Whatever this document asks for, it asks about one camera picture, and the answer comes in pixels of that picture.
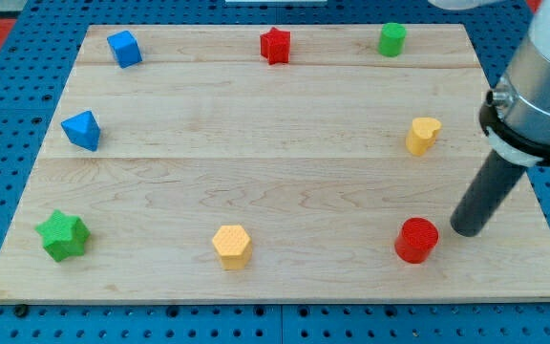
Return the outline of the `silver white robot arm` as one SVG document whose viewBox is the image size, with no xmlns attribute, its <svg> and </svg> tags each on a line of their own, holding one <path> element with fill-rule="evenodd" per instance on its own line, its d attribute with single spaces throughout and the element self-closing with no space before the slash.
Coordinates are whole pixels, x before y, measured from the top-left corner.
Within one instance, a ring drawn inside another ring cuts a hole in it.
<svg viewBox="0 0 550 344">
<path fill-rule="evenodd" d="M 541 3 L 479 123 L 492 147 L 485 167 L 517 175 L 550 167 L 550 0 Z"/>
</svg>

